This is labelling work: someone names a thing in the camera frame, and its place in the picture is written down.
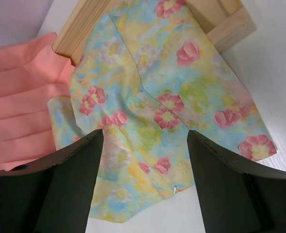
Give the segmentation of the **floral pastel skirt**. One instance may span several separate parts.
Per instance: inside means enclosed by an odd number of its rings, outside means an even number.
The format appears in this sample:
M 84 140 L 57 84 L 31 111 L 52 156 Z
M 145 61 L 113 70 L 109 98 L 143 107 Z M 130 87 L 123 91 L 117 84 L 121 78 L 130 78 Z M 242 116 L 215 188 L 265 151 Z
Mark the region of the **floral pastel skirt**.
M 132 52 L 112 21 L 93 29 L 69 97 L 48 102 L 57 149 L 103 130 L 90 218 L 123 223 L 193 186 L 190 130 L 252 161 L 276 153 L 251 95 L 211 42 L 160 48 Z

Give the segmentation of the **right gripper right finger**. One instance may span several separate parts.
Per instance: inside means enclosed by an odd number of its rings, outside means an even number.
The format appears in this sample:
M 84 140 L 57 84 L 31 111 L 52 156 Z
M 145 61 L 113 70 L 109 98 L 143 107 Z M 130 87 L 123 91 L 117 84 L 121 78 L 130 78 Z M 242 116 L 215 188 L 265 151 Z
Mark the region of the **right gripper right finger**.
M 286 172 L 189 131 L 187 144 L 205 231 L 286 233 Z

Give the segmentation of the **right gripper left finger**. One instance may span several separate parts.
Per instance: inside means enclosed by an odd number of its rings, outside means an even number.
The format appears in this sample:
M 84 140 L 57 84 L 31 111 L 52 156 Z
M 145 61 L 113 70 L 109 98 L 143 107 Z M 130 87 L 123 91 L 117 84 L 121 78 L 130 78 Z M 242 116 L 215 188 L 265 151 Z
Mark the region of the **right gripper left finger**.
M 0 233 L 83 233 L 103 148 L 101 130 L 0 171 Z

